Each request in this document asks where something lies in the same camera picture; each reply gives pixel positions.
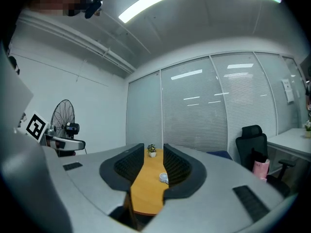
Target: wooden tabletop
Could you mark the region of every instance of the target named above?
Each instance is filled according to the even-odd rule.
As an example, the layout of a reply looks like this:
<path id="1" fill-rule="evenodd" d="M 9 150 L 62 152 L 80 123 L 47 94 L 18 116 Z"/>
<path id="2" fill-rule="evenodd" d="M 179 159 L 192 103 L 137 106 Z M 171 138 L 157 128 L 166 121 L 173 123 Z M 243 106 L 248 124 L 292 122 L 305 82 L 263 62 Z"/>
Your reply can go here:
<path id="1" fill-rule="evenodd" d="M 163 207 L 163 192 L 169 188 L 159 180 L 160 173 L 166 173 L 163 166 L 163 150 L 156 150 L 151 158 L 145 150 L 144 165 L 131 186 L 131 198 L 135 213 L 154 216 Z"/>

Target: pink bag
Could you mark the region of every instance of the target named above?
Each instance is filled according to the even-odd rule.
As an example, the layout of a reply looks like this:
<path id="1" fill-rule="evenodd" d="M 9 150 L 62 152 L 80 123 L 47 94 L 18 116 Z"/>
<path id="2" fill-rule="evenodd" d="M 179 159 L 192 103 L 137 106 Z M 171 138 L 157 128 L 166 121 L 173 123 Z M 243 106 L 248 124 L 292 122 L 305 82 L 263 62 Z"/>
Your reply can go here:
<path id="1" fill-rule="evenodd" d="M 261 180 L 267 181 L 266 177 L 268 174 L 270 160 L 267 159 L 265 163 L 261 163 L 258 161 L 254 162 L 253 174 L 260 178 Z"/>

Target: fan guard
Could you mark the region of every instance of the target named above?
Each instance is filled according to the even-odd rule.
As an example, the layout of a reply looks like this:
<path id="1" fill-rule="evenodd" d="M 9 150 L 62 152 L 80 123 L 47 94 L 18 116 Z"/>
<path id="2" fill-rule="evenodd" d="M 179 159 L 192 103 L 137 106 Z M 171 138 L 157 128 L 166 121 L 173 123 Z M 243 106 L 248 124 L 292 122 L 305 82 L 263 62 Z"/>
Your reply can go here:
<path id="1" fill-rule="evenodd" d="M 61 101 L 54 110 L 51 125 L 56 127 L 57 137 L 67 137 L 67 123 L 74 123 L 74 109 L 71 102 L 67 99 Z"/>

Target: black slot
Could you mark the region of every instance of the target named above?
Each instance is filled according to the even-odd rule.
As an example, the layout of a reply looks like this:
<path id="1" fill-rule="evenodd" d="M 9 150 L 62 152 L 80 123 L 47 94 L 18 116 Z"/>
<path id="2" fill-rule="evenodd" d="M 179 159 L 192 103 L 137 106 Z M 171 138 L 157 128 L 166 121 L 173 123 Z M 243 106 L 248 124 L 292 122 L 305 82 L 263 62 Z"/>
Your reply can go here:
<path id="1" fill-rule="evenodd" d="M 75 169 L 75 168 L 78 168 L 81 166 L 82 166 L 82 164 L 79 162 L 63 165 L 65 171 L 72 170 L 72 169 Z"/>
<path id="2" fill-rule="evenodd" d="M 247 185 L 235 187 L 233 188 L 233 191 L 238 196 L 240 202 L 243 204 L 254 222 L 257 222 L 269 213 L 269 209 Z"/>

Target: white desk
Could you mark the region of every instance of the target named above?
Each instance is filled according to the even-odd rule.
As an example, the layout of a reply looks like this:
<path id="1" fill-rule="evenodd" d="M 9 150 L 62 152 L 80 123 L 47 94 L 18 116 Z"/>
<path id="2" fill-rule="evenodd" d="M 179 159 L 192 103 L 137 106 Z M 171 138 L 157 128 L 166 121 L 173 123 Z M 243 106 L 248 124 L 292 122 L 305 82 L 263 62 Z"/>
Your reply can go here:
<path id="1" fill-rule="evenodd" d="M 268 146 L 311 162 L 311 138 L 305 138 L 305 129 L 290 129 L 268 138 Z"/>

